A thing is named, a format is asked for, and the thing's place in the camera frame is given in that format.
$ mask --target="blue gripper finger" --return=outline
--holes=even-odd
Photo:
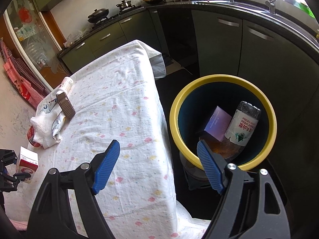
[[[222,194],[224,191],[222,173],[202,141],[197,143],[197,155],[204,167],[204,171],[213,190]]]
[[[98,194],[100,190],[105,188],[119,155],[120,143],[115,141],[95,172],[94,183],[92,186],[92,191],[95,194]]]

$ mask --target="plastic bag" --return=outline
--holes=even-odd
[[[66,39],[66,42],[63,43],[65,47],[71,47],[74,42],[77,40],[83,38],[85,34],[87,34],[91,30],[91,26],[85,26],[84,28],[80,30],[76,30],[75,32],[72,32]]]

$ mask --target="cardboard box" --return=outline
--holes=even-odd
[[[16,163],[16,173],[30,173],[31,178],[26,178],[24,182],[31,183],[31,179],[38,169],[38,154],[21,147]]]
[[[207,143],[220,142],[231,120],[232,117],[217,106],[205,128],[199,132],[200,138],[206,140]]]

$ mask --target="yellow trash can rim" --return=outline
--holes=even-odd
[[[260,102],[263,104],[266,110],[268,121],[269,121],[269,132],[268,132],[268,138],[266,140],[266,143],[263,149],[259,152],[257,156],[255,156],[254,159],[250,160],[249,162],[245,164],[239,165],[239,168],[243,171],[251,170],[252,168],[256,167],[258,164],[260,164],[270,153],[276,139],[277,121],[276,121],[275,111],[270,101],[265,96],[265,94],[258,87],[256,87],[252,83],[240,77],[226,75],[226,74],[214,74],[214,75],[201,77],[189,83],[187,86],[185,86],[175,98],[171,107],[170,115],[169,115],[169,124],[170,124],[170,129],[172,132],[173,140],[177,148],[181,151],[181,153],[185,156],[185,158],[188,161],[190,161],[196,167],[204,170],[199,158],[188,149],[188,147],[185,145],[181,137],[181,134],[178,128],[178,114],[184,100],[192,91],[194,91],[196,88],[202,85],[212,83],[212,82],[230,82],[230,83],[234,83],[246,88],[260,100]]]

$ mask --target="glass cabinet door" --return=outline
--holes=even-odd
[[[58,86],[69,73],[56,56],[59,49],[45,28],[33,0],[12,0],[7,13],[15,35],[31,62],[52,88]]]

